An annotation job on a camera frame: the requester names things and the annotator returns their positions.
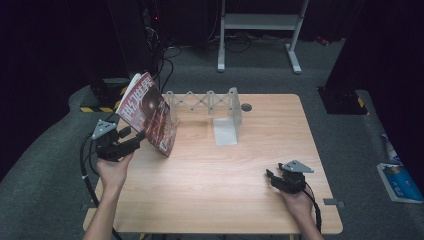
black stand base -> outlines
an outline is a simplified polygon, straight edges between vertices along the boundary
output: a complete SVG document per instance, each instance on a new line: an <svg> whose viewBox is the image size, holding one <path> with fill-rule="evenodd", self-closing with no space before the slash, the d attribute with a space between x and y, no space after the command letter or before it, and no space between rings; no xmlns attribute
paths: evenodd
<svg viewBox="0 0 424 240"><path fill-rule="evenodd" d="M364 102L354 91L342 91L319 87L318 92L328 114L368 114Z"/></svg>
<svg viewBox="0 0 424 240"><path fill-rule="evenodd" d="M97 94L101 94L105 99L100 100L90 88L80 104L82 112L114 112L118 108L130 81L123 78L105 79L104 81L107 92Z"/></svg>

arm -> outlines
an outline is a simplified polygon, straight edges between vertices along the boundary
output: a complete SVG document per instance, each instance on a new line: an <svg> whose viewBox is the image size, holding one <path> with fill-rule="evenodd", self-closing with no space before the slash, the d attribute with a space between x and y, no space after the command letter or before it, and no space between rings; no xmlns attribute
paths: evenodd
<svg viewBox="0 0 424 240"><path fill-rule="evenodd" d="M119 195L127 179L128 164L132 157L133 153L123 157L120 162L98 160L97 169L103 184L103 195L85 232L84 240L111 239Z"/></svg>
<svg viewBox="0 0 424 240"><path fill-rule="evenodd" d="M294 217L297 225L300 228L302 235L307 240L322 240L324 239L321 233L315 226L312 219L312 201L306 196L305 193L299 192L296 194L285 193L280 191L281 196L286 202L289 213Z"/></svg>

wooden tabletop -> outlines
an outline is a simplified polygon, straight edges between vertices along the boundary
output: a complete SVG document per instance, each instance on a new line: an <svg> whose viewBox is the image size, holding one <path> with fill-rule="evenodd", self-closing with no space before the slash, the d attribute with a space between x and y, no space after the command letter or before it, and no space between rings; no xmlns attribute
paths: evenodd
<svg viewBox="0 0 424 240"><path fill-rule="evenodd" d="M266 169L279 174L278 163L298 160L322 214L322 233L342 231L336 206L300 99L292 94L239 94L243 112L238 144L217 146L213 116L205 107L177 109L180 124L174 149L165 157L147 141L136 150L128 169L114 226L120 232L296 234L278 190ZM101 195L101 182L96 188ZM87 228L95 209L89 209Z"/></svg>

magazine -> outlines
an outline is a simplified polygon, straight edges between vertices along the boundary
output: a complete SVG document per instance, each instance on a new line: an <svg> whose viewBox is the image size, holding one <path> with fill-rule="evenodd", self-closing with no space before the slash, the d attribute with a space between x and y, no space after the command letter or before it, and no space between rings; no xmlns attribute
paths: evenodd
<svg viewBox="0 0 424 240"><path fill-rule="evenodd" d="M137 132L145 131L146 139L163 154L171 154L178 121L172 121L170 107L149 73L134 76L116 114Z"/></svg>
<svg viewBox="0 0 424 240"><path fill-rule="evenodd" d="M404 166L380 163L377 169L392 201L424 202L423 196Z"/></svg>

red magazine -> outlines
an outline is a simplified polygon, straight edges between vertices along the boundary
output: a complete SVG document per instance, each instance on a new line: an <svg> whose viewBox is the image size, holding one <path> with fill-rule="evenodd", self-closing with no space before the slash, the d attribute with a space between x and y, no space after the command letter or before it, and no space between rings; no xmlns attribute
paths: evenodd
<svg viewBox="0 0 424 240"><path fill-rule="evenodd" d="M136 131L145 131L146 139L163 154L171 154L178 122L172 121L170 107L149 73L134 76L116 114Z"/></svg>

